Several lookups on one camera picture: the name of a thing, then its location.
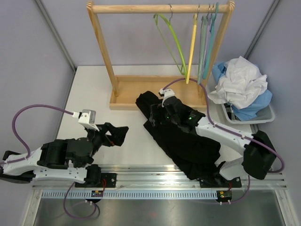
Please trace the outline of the black shirt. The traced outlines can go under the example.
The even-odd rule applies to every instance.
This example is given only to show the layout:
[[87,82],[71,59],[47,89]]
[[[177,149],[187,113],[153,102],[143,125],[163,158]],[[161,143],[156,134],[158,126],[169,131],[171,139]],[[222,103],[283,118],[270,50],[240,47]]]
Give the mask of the black shirt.
[[153,127],[149,121],[151,106],[161,102],[150,91],[140,94],[136,99],[137,107],[147,118],[144,128],[190,180],[214,180],[218,172],[215,162],[220,158],[221,144],[206,137],[185,133],[170,122]]

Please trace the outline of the aluminium mounting rail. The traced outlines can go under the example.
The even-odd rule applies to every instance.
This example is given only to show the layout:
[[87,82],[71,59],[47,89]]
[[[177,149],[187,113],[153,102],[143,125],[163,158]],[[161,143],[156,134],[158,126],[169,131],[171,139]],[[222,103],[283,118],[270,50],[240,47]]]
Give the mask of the aluminium mounting rail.
[[[198,190],[223,189],[226,187],[203,187],[203,181],[189,180],[186,175],[174,165],[100,165],[102,173],[116,173],[117,190]],[[250,177],[250,190],[287,190],[282,173],[268,174],[264,180]],[[234,187],[232,191],[245,190],[248,185],[247,176],[241,176],[241,187]],[[35,188],[66,188],[71,185],[69,181],[34,181]]]

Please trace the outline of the teal hanger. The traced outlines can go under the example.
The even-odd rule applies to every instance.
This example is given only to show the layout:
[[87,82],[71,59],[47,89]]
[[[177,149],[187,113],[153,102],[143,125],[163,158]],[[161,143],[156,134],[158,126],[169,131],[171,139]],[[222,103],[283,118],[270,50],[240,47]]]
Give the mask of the teal hanger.
[[214,27],[215,27],[215,20],[217,17],[217,12],[219,9],[219,2],[216,3],[215,5],[215,11],[214,14],[211,14],[211,26],[210,26],[210,30],[209,30],[209,34],[210,34],[210,41],[209,41],[209,46],[208,46],[208,50],[207,50],[207,56],[206,56],[206,63],[205,63],[205,68],[204,68],[204,72],[203,72],[203,76],[202,79],[206,79],[208,72],[209,72],[209,65],[210,65],[210,59],[211,59],[211,53],[212,53],[212,48],[213,48],[213,44],[214,44]]

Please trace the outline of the lime green hanger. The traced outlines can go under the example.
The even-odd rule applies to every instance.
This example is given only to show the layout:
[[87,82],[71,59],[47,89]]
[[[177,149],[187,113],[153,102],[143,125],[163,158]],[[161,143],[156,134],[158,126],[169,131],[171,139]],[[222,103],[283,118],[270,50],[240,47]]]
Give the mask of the lime green hanger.
[[[160,36],[161,36],[163,42],[165,43],[165,46],[167,47],[167,50],[168,50],[170,56],[172,57],[172,59],[173,59],[175,65],[176,65],[177,69],[179,70],[179,72],[180,72],[181,75],[183,75],[184,77],[186,77],[186,76],[187,76],[187,73],[188,73],[188,69],[187,69],[187,66],[186,66],[184,54],[183,54],[183,51],[182,51],[181,44],[180,44],[180,42],[179,42],[179,40],[178,40],[178,37],[177,37],[177,35],[176,35],[175,31],[174,31],[174,28],[173,28],[173,26],[172,26],[172,24],[171,24],[171,19],[172,19],[172,17],[173,17],[174,11],[173,11],[172,5],[171,5],[171,4],[168,4],[168,5],[169,5],[169,7],[170,7],[170,13],[171,13],[171,16],[170,16],[169,19],[167,19],[167,18],[166,18],[163,14],[161,14],[161,13],[155,13],[155,14],[153,15],[153,19],[154,19],[154,22],[155,22],[155,26],[156,26],[156,28],[157,28],[157,30],[158,30],[158,32],[159,32],[159,34],[160,34]],[[164,35],[163,35],[163,33],[162,33],[162,31],[161,31],[159,25],[158,25],[158,20],[159,20],[159,18],[161,18],[161,19],[163,20],[163,22],[165,22],[166,26],[168,27],[168,29],[169,29],[169,31],[170,31],[172,37],[173,37],[173,41],[174,41],[174,43],[175,43],[175,45],[176,45],[176,47],[177,47],[177,51],[178,51],[178,54],[179,54],[179,57],[180,57],[180,60],[181,60],[181,63],[180,63],[180,64],[177,62],[177,60],[176,60],[176,58],[175,58],[175,56],[174,56],[174,54],[173,54],[173,52],[172,52],[172,50],[171,50],[171,48],[170,48],[170,46],[169,46],[168,41],[167,41],[166,38],[164,37]]]

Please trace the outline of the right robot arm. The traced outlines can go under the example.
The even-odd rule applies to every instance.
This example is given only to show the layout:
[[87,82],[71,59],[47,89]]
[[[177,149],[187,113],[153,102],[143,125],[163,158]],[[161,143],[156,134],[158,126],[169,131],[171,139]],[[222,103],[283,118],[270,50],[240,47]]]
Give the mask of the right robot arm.
[[240,158],[223,163],[219,172],[214,174],[214,183],[218,186],[225,186],[230,180],[246,175],[264,180],[276,159],[275,148],[264,131],[240,132],[216,123],[176,97],[163,104],[152,104],[149,120],[153,126],[173,124],[182,132],[208,138],[239,153]]

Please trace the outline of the grey plastic bin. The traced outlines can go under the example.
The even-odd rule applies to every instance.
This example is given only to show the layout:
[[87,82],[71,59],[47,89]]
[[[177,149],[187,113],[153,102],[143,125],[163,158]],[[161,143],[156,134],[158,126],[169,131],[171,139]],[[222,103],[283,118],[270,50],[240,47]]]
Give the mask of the grey plastic bin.
[[262,114],[260,112],[269,106],[271,99],[272,93],[267,90],[266,93],[260,95],[250,106],[244,109],[237,109],[234,105],[229,103],[218,105],[225,108],[226,111],[230,111],[236,121],[258,121],[269,118],[265,113]]

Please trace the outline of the lilac hanger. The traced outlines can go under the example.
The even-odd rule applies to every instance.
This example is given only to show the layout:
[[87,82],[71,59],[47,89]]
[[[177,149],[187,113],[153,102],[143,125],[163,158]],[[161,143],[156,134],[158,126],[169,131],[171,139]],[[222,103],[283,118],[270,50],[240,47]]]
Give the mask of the lilac hanger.
[[203,77],[205,76],[205,66],[208,59],[208,51],[209,51],[209,45],[211,43],[211,36],[212,36],[212,23],[213,23],[213,10],[214,10],[214,4],[213,6],[209,6],[209,11],[211,14],[207,14],[207,26],[206,26],[206,41],[205,41],[205,52],[204,52],[204,69],[203,69]]

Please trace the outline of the wooden clothes rack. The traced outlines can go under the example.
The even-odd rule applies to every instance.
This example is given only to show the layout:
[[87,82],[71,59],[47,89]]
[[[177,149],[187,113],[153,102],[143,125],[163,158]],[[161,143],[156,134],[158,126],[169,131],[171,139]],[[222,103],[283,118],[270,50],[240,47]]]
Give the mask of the wooden clothes rack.
[[[197,5],[173,5],[174,14],[197,13]],[[199,13],[207,13],[209,5],[200,5]],[[194,108],[206,108],[205,86],[207,85],[214,62],[218,56],[224,35],[227,31],[230,19],[235,9],[235,2],[228,1],[225,5],[219,5],[217,14],[222,14],[222,20],[217,33],[214,33],[214,44],[211,53],[209,72],[207,78],[202,79],[198,84],[198,78],[194,85],[186,84],[186,77],[179,77],[180,84],[175,90],[180,93],[185,104]],[[87,2],[87,11],[91,20],[92,27],[99,45],[100,52],[107,69],[107,73],[112,85],[109,107],[112,110],[137,110],[135,100],[138,95],[149,90],[155,92],[162,85],[166,85],[175,79],[172,76],[148,76],[148,75],[115,75],[109,52],[106,47],[105,39],[98,19],[99,14],[155,14],[170,13],[169,5],[95,5],[92,1]]]

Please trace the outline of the light green hanger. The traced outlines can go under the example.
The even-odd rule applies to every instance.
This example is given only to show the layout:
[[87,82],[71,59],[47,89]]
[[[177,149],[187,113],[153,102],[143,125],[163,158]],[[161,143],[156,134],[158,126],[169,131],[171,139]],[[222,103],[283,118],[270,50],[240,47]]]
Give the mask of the light green hanger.
[[200,50],[199,50],[199,62],[198,62],[198,84],[200,84],[202,81],[203,69],[204,69],[203,61],[204,61],[205,41],[206,41],[207,14],[205,16],[202,16],[201,18],[201,36],[200,36]]

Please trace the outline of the blue shirt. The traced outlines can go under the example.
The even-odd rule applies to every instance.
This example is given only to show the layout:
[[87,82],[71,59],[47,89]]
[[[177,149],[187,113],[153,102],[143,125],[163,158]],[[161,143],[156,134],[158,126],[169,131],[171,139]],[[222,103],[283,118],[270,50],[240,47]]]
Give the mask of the blue shirt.
[[267,75],[243,57],[218,62],[212,68],[215,90],[208,94],[214,103],[230,105],[235,117],[248,121],[266,108],[272,99]]

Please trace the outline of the yellow hanger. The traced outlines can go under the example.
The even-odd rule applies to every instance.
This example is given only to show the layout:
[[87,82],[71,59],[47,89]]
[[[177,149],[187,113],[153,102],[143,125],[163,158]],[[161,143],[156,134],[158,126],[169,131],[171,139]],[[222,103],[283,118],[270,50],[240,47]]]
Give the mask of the yellow hanger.
[[191,43],[190,43],[190,55],[189,55],[189,62],[188,62],[188,70],[186,76],[186,84],[189,84],[191,68],[192,68],[192,60],[194,55],[194,47],[196,41],[196,34],[197,34],[197,26],[198,26],[198,15],[199,15],[200,5],[198,5],[198,11],[193,16],[193,27],[192,27],[192,35],[191,35]]

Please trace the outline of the white shirt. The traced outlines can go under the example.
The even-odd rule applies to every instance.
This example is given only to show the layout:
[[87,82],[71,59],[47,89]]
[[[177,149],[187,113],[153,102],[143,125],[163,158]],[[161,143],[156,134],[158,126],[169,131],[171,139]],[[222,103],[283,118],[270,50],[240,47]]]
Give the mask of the white shirt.
[[212,75],[216,86],[208,97],[216,104],[244,109],[268,90],[267,75],[242,56],[214,64]]

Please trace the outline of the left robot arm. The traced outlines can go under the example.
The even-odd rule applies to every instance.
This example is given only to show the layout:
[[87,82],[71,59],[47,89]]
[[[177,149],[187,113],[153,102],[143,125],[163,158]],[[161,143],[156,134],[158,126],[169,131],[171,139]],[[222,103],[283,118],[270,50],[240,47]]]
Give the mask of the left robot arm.
[[30,156],[6,151],[1,180],[16,184],[62,180],[74,182],[76,187],[103,186],[105,177],[93,156],[102,146],[122,146],[129,128],[114,127],[106,122],[85,131],[86,137],[56,139],[32,151]]

